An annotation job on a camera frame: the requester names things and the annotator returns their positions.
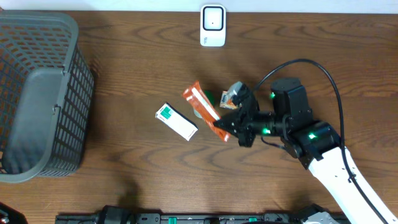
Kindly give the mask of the red chocolate bar wrapper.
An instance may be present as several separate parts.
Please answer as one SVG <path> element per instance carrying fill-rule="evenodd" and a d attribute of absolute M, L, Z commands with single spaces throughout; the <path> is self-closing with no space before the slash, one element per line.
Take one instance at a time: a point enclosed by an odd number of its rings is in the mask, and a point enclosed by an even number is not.
<path fill-rule="evenodd" d="M 214 109 L 213 105 L 209 101 L 208 97 L 205 95 L 204 91 L 201 89 L 199 81 L 195 81 L 190 85 L 183 93 L 182 96 L 188 101 L 188 103 L 197 111 L 202 120 L 206 125 L 224 142 L 227 142 L 231 135 L 217 128 L 213 123 L 220 120 L 220 115 Z"/>

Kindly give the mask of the green lid jar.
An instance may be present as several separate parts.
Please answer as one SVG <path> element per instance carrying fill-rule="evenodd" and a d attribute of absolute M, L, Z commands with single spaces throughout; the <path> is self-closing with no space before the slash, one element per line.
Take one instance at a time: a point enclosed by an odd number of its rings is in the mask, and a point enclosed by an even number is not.
<path fill-rule="evenodd" d="M 215 105 L 215 97 L 213 96 L 212 92 L 210 90 L 204 90 L 203 91 L 205 96 L 208 98 L 209 102 L 211 103 L 212 106 Z M 198 118 L 202 118 L 200 113 L 197 110 L 193 110 L 194 114 Z"/>

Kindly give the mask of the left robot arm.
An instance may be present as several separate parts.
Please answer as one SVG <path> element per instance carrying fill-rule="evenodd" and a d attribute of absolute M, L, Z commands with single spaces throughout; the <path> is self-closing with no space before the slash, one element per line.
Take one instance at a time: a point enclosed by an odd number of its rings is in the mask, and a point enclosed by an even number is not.
<path fill-rule="evenodd" d="M 17 210 L 1 203 L 1 224 L 28 224 L 26 217 Z"/>

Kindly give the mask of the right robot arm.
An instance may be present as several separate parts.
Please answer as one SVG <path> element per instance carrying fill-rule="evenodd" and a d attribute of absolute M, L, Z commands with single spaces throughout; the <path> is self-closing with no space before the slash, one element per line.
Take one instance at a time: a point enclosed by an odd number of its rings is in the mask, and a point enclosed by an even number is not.
<path fill-rule="evenodd" d="M 284 149 L 325 186 L 351 223 L 397 223 L 349 150 L 340 148 L 340 135 L 329 123 L 314 119 L 300 80 L 278 79 L 271 93 L 274 110 L 261 111 L 253 91 L 235 83 L 229 96 L 239 108 L 214 125 L 236 136 L 243 147 L 251 147 L 256 136 L 280 137 Z"/>

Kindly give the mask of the white medicine box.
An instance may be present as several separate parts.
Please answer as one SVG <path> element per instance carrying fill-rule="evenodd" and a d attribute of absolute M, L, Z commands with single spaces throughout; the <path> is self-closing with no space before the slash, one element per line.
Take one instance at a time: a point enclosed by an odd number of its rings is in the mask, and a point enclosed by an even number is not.
<path fill-rule="evenodd" d="M 155 117 L 187 141 L 189 141 L 198 131 L 195 124 L 181 115 L 168 103 L 164 103 L 164 105 L 155 113 Z"/>

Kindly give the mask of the orange tissue packet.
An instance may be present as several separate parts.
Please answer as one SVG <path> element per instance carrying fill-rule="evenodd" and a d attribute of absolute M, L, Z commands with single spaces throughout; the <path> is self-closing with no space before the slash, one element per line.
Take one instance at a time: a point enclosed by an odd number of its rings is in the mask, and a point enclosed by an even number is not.
<path fill-rule="evenodd" d="M 228 98 L 227 91 L 223 91 L 221 94 L 220 108 L 229 109 L 229 110 L 235 110 L 238 108 L 236 105 L 233 104 L 232 100 Z"/>

